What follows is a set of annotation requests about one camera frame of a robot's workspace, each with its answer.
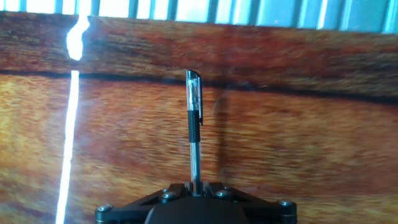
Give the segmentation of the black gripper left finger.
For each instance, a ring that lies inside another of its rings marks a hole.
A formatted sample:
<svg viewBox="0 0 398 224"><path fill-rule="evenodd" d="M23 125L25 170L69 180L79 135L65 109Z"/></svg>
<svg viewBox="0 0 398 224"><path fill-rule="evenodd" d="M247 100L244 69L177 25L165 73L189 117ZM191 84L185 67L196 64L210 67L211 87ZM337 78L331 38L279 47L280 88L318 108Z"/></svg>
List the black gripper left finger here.
<svg viewBox="0 0 398 224"><path fill-rule="evenodd" d="M156 205L167 204L191 196L191 187L192 183L190 182L170 184L167 189L158 190L122 207L115 207L112 204L101 205L95 210L95 223L127 223L130 221L143 223Z"/></svg>

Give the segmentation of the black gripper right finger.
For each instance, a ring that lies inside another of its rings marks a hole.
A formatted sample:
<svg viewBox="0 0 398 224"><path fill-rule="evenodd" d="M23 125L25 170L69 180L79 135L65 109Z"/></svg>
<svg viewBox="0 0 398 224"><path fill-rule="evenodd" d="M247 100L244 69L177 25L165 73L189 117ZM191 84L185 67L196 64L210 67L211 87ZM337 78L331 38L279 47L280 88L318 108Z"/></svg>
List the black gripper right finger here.
<svg viewBox="0 0 398 224"><path fill-rule="evenodd" d="M297 224L297 204L291 200L269 202L221 182L204 182L204 196L211 198L210 217L217 223Z"/></svg>

